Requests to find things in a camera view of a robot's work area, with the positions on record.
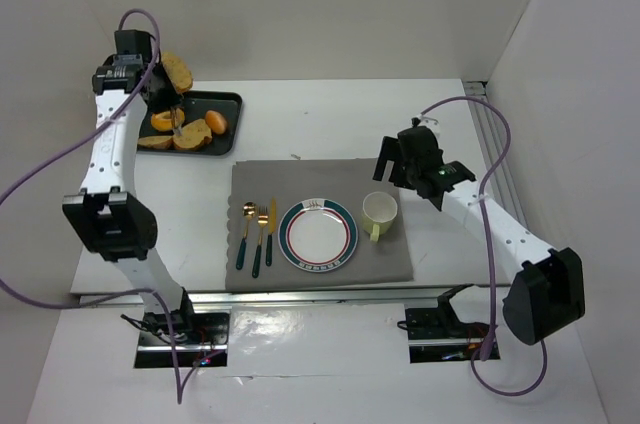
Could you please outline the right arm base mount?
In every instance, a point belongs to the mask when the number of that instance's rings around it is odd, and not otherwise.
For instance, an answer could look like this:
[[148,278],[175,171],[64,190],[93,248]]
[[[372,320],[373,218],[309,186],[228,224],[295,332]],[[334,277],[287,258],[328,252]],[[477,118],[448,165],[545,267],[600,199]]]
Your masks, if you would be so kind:
[[406,308],[396,323],[408,339],[411,364],[469,361],[481,348],[489,325],[462,321],[451,300],[471,284],[458,285],[440,294],[433,307]]

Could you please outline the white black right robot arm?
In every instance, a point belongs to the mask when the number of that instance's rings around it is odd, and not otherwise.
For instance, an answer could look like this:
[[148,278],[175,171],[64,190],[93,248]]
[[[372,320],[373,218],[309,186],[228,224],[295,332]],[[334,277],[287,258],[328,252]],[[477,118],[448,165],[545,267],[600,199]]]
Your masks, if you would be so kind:
[[482,188],[461,162],[445,162],[437,136],[415,118],[412,126],[381,143],[373,179],[412,190],[438,211],[485,242],[490,279],[501,267],[510,280],[502,312],[507,328],[534,345],[585,315],[581,258],[571,248],[557,250],[536,237]]

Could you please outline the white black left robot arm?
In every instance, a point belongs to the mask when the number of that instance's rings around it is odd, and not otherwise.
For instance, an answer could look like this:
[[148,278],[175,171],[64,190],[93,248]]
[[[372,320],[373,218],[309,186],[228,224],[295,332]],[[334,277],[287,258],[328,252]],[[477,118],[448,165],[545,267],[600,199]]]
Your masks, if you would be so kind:
[[135,192],[140,126],[149,113],[181,103],[160,62],[158,39],[140,30],[118,30],[116,52],[92,77],[96,129],[87,173],[62,210],[85,248],[118,268],[136,288],[150,289],[145,313],[159,324],[185,323],[192,308],[157,250],[154,214]]

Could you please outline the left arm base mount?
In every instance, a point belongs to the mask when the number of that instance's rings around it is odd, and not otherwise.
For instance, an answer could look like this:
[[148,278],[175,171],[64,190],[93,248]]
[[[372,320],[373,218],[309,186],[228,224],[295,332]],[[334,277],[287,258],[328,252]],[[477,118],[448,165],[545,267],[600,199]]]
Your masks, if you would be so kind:
[[[161,369],[173,366],[169,334],[154,329],[142,319],[125,314],[121,319],[139,332],[134,367]],[[194,328],[175,334],[177,361],[180,368],[226,367],[230,331],[229,312],[199,313],[193,316]]]

